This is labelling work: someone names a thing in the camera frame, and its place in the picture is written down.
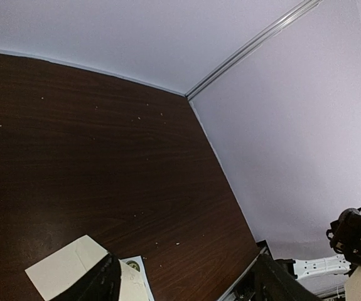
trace white wall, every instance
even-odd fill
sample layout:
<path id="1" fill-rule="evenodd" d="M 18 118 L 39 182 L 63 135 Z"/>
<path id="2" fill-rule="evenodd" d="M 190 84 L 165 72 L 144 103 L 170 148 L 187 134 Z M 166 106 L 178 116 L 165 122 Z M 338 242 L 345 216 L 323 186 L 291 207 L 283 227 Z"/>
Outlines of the white wall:
<path id="1" fill-rule="evenodd" d="M 300 0 L 0 0 L 0 50 L 186 93 Z"/>
<path id="2" fill-rule="evenodd" d="M 192 101 L 275 257 L 334 255 L 326 229 L 361 206 L 360 17 L 355 0 L 323 1 Z"/>

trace white baseboard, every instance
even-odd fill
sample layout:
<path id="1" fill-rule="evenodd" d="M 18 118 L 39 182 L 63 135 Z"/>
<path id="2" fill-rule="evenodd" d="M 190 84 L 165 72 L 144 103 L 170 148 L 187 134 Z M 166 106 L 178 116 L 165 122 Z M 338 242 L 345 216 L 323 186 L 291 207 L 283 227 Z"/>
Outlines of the white baseboard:
<path id="1" fill-rule="evenodd" d="M 89 67 L 89 66 L 79 65 L 79 64 L 76 64 L 76 63 L 70 63 L 69 61 L 61 61 L 61 60 L 56 60 L 54 58 L 46 58 L 44 56 L 30 55 L 28 53 L 20 53 L 20 52 L 15 52 L 15 51 L 10 51 L 10 50 L 2 50 L 2 49 L 0 49 L 0 54 L 1 55 L 20 56 L 20 57 L 25 57 L 25 58 L 36 58 L 37 60 L 49 61 L 50 63 L 54 63 L 54 64 L 74 67 L 74 68 L 83 69 L 83 70 L 87 70 L 87 71 L 92 71 L 92 72 L 96 72 L 96 73 L 101 73 L 101 74 L 121 78 L 122 80 L 128 80 L 130 82 L 139 83 L 139 84 L 144 85 L 144 86 L 149 86 L 149 87 L 152 87 L 152 88 L 155 88 L 155 89 L 158 89 L 158 90 L 166 91 L 166 92 L 169 92 L 169 93 L 172 93 L 172 94 L 176 94 L 176 95 L 185 97 L 184 93 L 173 91 L 173 90 L 167 89 L 165 87 L 157 86 L 157 85 L 154 85 L 152 83 L 143 82 L 143 81 L 137 80 L 135 78 L 125 77 L 123 75 L 116 74 L 116 73 L 113 73 L 113 72 L 110 72 L 110 71 L 107 71 L 107 70 L 101 70 L 101 69 L 92 68 L 92 67 Z"/>

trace round sticker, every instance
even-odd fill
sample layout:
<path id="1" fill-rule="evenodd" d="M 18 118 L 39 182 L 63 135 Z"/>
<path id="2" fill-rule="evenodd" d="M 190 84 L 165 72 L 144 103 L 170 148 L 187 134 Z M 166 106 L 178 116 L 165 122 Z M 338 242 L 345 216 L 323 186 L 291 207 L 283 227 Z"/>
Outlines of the round sticker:
<path id="1" fill-rule="evenodd" d="M 140 272 L 140 266 L 134 260 L 128 261 L 127 265 Z"/>

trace beige cardboard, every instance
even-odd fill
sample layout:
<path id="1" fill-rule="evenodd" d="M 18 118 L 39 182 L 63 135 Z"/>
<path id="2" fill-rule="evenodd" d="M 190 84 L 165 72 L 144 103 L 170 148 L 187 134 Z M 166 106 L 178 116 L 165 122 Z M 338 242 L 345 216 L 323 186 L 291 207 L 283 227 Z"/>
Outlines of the beige cardboard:
<path id="1" fill-rule="evenodd" d="M 41 296 L 49 301 L 71 287 L 106 254 L 103 247 L 85 235 L 25 272 Z"/>

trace white paper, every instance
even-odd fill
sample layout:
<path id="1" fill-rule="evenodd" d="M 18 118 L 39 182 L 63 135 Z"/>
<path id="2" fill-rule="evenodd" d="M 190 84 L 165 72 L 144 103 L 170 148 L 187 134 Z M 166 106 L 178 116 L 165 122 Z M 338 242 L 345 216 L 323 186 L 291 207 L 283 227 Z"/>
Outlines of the white paper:
<path id="1" fill-rule="evenodd" d="M 148 294 L 148 299 L 149 301 L 155 301 L 153 293 L 151 291 L 151 287 L 149 287 L 149 283 L 148 283 L 148 279 L 147 279 L 147 274 L 145 271 L 145 267 L 144 267 L 144 263 L 143 263 L 143 259 L 141 259 L 141 256 L 136 256 L 136 257 L 130 257 L 130 258 L 126 258 L 126 259 L 122 259 L 123 262 L 129 264 L 130 262 L 134 261 L 138 264 L 139 268 L 140 268 L 140 273 L 143 276 L 143 280 L 144 280 L 144 284 L 145 284 L 145 288 L 147 290 L 147 294 Z"/>
<path id="2" fill-rule="evenodd" d="M 119 261 L 122 270 L 119 301 L 148 301 L 143 275 L 124 261 Z"/>

